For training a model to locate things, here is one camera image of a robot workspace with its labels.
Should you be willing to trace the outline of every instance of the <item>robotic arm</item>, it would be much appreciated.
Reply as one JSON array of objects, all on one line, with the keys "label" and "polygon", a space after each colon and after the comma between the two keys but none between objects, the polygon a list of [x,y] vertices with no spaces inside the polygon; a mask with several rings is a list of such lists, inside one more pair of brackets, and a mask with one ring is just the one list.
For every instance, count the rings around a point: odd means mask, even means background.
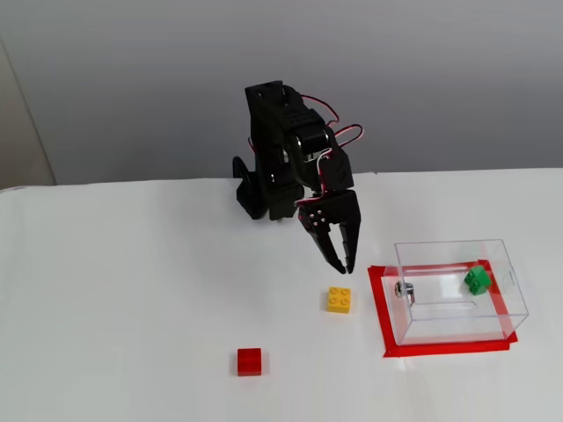
[{"label": "robotic arm", "polygon": [[[360,208],[352,170],[333,130],[302,96],[281,81],[245,89],[251,115],[256,171],[248,171],[238,156],[233,176],[242,178],[237,200],[254,220],[270,211],[270,220],[292,217],[312,236],[326,261],[340,273],[354,270],[360,232]],[[307,186],[312,198],[303,199]],[[329,237],[330,224],[339,224],[346,268]]]}]

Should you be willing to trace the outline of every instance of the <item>white wall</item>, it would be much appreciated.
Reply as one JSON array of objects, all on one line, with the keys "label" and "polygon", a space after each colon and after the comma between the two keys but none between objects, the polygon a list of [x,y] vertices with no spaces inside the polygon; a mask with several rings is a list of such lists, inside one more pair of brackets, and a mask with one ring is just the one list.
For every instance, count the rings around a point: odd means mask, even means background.
[{"label": "white wall", "polygon": [[60,183],[230,175],[243,89],[361,122],[355,171],[563,165],[560,0],[1,0]]},{"label": "white wall", "polygon": [[0,41],[0,189],[55,181]]}]

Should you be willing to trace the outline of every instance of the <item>clear plastic box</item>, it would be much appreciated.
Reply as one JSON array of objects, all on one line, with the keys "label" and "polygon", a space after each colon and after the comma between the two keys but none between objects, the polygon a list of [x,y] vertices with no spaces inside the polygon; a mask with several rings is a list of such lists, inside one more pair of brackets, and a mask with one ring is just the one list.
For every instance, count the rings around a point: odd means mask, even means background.
[{"label": "clear plastic box", "polygon": [[[395,244],[397,266],[382,277],[398,345],[508,338],[528,316],[502,240]],[[474,295],[468,272],[490,286]]]}]

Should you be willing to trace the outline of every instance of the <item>lego stud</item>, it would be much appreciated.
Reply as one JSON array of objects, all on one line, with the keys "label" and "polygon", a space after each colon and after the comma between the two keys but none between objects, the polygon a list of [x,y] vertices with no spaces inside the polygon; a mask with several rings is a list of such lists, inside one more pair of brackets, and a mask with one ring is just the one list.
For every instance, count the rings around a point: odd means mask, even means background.
[{"label": "lego stud", "polygon": [[328,311],[347,314],[350,311],[350,289],[330,287],[328,290]]}]

